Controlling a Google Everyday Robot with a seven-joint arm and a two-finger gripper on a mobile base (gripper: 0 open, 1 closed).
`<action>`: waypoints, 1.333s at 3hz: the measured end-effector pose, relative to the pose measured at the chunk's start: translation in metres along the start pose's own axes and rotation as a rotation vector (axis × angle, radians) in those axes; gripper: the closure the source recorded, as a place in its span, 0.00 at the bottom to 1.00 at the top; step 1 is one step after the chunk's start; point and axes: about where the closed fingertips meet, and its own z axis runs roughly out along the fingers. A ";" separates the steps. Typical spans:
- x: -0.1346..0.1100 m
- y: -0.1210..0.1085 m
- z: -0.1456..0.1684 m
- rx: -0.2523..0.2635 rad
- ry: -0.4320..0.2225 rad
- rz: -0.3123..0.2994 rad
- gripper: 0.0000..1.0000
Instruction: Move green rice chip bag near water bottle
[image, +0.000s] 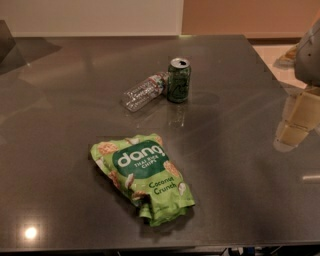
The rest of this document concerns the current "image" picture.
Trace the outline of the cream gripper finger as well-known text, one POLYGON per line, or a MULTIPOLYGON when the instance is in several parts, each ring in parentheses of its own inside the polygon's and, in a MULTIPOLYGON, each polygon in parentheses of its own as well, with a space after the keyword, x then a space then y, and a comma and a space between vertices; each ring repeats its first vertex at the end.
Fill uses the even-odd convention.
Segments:
POLYGON ((285 102, 282 120, 275 134, 276 147, 297 147, 309 133, 319 130, 320 88, 295 90, 285 102))

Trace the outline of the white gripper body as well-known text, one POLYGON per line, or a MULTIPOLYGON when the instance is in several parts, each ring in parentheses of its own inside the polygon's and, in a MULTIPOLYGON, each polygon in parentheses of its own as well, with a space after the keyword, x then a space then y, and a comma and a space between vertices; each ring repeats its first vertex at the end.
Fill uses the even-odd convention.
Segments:
POLYGON ((295 77, 308 85, 320 86, 320 19, 298 43, 295 77))

